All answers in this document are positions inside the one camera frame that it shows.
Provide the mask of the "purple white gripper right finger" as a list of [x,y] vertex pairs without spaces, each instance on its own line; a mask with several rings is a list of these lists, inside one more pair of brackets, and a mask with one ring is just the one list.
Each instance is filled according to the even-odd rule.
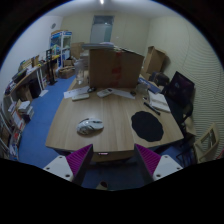
[[139,144],[134,145],[134,152],[145,184],[160,180],[182,169],[182,166],[169,155],[160,156]]

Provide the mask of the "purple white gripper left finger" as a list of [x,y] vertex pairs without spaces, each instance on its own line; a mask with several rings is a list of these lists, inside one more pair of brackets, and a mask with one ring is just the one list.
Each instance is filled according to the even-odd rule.
[[44,170],[76,185],[81,185],[92,156],[93,145],[90,144],[67,156],[59,155],[46,165]]

